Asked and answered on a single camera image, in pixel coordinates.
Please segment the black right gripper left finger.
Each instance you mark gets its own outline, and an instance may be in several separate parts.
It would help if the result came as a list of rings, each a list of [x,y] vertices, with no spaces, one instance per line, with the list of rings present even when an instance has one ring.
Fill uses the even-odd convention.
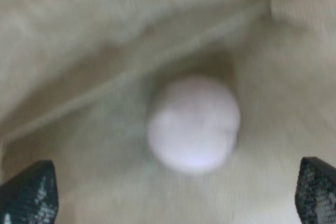
[[[54,223],[58,209],[51,160],[37,161],[1,185],[1,223]]]

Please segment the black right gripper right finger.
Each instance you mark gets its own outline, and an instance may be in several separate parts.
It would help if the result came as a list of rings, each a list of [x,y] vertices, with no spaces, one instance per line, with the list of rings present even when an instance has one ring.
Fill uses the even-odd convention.
[[[335,224],[335,167],[317,157],[302,158],[295,206],[302,224]]]

